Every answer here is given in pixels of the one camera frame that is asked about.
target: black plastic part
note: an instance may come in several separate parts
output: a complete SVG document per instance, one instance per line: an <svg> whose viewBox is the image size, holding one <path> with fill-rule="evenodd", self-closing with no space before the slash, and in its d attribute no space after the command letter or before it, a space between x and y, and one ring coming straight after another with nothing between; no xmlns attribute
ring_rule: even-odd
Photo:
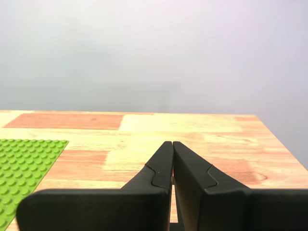
<svg viewBox="0 0 308 231"><path fill-rule="evenodd" d="M36 192L22 200L17 208L19 229L168 231L172 165L173 146L165 142L122 189Z"/></svg>
<svg viewBox="0 0 308 231"><path fill-rule="evenodd" d="M251 190L182 143L173 145L186 231L308 231L308 190Z"/></svg>
<svg viewBox="0 0 308 231"><path fill-rule="evenodd" d="M186 231L238 231L247 188L180 142L173 142L175 189Z"/></svg>

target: green baseplate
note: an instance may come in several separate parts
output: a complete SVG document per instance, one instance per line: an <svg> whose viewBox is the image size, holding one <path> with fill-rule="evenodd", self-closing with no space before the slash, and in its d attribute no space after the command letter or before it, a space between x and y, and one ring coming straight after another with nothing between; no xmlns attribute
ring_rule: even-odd
<svg viewBox="0 0 308 231"><path fill-rule="evenodd" d="M13 220L68 144L59 140L0 140L0 231Z"/></svg>

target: wooden table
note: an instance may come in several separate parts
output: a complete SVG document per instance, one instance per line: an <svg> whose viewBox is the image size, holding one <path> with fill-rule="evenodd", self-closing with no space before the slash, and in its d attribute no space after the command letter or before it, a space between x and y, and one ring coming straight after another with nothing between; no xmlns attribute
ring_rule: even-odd
<svg viewBox="0 0 308 231"><path fill-rule="evenodd" d="M308 188L308 172L255 115L0 111L1 138L69 140L37 190L120 188L164 141L251 188Z"/></svg>

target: gray wall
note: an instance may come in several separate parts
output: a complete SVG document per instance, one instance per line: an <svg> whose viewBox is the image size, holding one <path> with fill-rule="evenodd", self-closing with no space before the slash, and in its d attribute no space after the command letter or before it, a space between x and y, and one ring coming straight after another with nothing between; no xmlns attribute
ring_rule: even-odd
<svg viewBox="0 0 308 231"><path fill-rule="evenodd" d="M11 0L0 18L0 109L257 114L308 167L307 0Z"/></svg>

